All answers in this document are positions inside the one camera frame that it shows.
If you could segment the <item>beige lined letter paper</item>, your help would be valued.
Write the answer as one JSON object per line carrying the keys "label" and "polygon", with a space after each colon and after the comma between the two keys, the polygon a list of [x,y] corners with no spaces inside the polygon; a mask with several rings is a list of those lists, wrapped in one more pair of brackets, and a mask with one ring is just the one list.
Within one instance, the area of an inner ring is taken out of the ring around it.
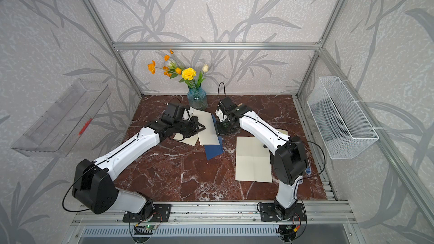
{"label": "beige lined letter paper", "polygon": [[212,115],[206,111],[193,110],[193,115],[198,117],[198,122],[205,126],[203,131],[198,133],[201,145],[219,145],[219,139],[215,131]]}

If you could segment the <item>dark blue envelope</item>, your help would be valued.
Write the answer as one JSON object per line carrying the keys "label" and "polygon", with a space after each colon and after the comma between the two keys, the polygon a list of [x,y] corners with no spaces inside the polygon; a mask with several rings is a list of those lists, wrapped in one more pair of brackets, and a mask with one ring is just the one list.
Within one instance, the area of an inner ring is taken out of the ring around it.
{"label": "dark blue envelope", "polygon": [[222,138],[218,137],[218,139],[219,139],[219,145],[204,145],[207,160],[212,159],[214,157],[217,157],[218,155],[223,153]]}

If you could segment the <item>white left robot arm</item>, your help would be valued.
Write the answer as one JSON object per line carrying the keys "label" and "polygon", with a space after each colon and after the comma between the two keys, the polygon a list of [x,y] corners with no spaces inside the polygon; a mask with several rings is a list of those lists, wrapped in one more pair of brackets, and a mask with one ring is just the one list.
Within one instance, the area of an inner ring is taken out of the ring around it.
{"label": "white left robot arm", "polygon": [[94,161],[82,160],[76,166],[74,183],[69,191],[94,214],[119,210],[147,219],[155,211],[152,200],[140,193],[118,189],[114,181],[132,162],[165,139],[176,133],[188,138],[205,129],[196,116],[188,120],[150,122],[108,154]]}

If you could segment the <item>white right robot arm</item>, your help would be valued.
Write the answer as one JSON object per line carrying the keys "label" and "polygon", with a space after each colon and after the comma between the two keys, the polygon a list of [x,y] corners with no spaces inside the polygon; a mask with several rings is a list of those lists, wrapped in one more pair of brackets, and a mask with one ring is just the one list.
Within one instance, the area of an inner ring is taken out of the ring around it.
{"label": "white right robot arm", "polygon": [[216,131],[219,135],[231,134],[241,128],[270,150],[271,165],[279,179],[279,190],[275,198],[276,210],[282,215],[292,211],[297,204],[297,190],[302,175],[308,166],[304,143],[297,136],[290,137],[279,132],[246,105],[220,103],[216,115]]}

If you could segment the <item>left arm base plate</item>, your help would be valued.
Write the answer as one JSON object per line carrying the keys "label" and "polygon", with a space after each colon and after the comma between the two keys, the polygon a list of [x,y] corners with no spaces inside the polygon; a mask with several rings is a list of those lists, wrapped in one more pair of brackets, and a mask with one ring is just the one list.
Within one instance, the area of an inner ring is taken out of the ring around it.
{"label": "left arm base plate", "polygon": [[171,204],[165,203],[146,204],[139,213],[131,213],[127,211],[123,216],[122,222],[136,224],[149,221],[154,223],[167,223],[171,207]]}

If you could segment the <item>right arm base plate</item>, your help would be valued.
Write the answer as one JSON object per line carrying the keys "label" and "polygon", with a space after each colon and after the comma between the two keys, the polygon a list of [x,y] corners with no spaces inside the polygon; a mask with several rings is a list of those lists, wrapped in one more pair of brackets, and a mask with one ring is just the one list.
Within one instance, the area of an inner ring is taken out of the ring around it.
{"label": "right arm base plate", "polygon": [[298,221],[303,222],[307,220],[306,210],[304,205],[296,202],[290,208],[283,208],[278,202],[257,204],[257,211],[261,215],[261,221]]}

